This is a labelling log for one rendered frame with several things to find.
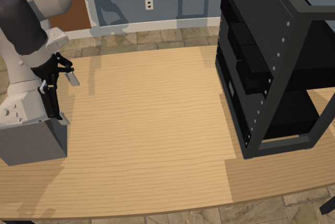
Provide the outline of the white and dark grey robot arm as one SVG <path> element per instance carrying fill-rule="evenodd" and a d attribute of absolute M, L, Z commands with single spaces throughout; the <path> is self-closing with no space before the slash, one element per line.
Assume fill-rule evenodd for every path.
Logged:
<path fill-rule="evenodd" d="M 10 86 L 0 105 L 0 128 L 48 118 L 31 68 L 46 63 L 69 38 L 48 18 L 65 14 L 73 0 L 0 0 L 0 55 Z M 18 120 L 18 121 L 17 121 Z"/>

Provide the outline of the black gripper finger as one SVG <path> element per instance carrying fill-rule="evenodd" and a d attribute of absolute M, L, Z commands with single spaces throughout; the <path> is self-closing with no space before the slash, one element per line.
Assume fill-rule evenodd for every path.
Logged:
<path fill-rule="evenodd" d="M 46 81 L 43 80 L 41 87 L 38 87 L 37 90 L 41 95 L 48 118 L 56 118 L 61 125 L 70 125 L 65 115 L 59 110 L 56 80 L 56 74 L 52 74 L 53 87 L 48 87 Z"/>
<path fill-rule="evenodd" d="M 55 52 L 54 53 L 58 59 L 58 63 L 60 63 L 61 65 L 65 66 L 65 68 L 62 67 L 57 67 L 55 69 L 56 72 L 65 72 L 65 76 L 67 77 L 67 79 L 69 80 L 69 82 L 71 83 L 72 86 L 79 86 L 80 83 L 78 82 L 76 76 L 74 75 L 74 68 L 71 68 L 71 66 L 73 65 L 73 63 L 69 60 L 67 60 L 66 58 L 64 58 L 63 56 L 61 56 L 61 54 L 59 52 Z"/>

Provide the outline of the black equipment rack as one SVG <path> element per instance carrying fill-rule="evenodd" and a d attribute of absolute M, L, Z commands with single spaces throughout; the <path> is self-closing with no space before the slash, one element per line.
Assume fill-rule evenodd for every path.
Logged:
<path fill-rule="evenodd" d="M 325 22 L 335 6 L 221 0 L 220 9 L 215 65 L 244 160 L 313 148 L 335 118 L 335 93 L 319 116 L 306 91 L 335 87 L 335 33 Z"/>

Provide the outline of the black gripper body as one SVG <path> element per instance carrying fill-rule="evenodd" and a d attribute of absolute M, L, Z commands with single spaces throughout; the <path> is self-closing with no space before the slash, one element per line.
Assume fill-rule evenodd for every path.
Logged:
<path fill-rule="evenodd" d="M 37 77 L 41 78 L 42 83 L 43 80 L 45 80 L 47 85 L 53 85 L 52 74 L 56 74 L 57 80 L 59 77 L 59 72 L 55 71 L 57 67 L 58 67 L 58 59 L 56 55 L 53 54 L 46 63 L 36 68 L 31 68 L 31 70 Z"/>

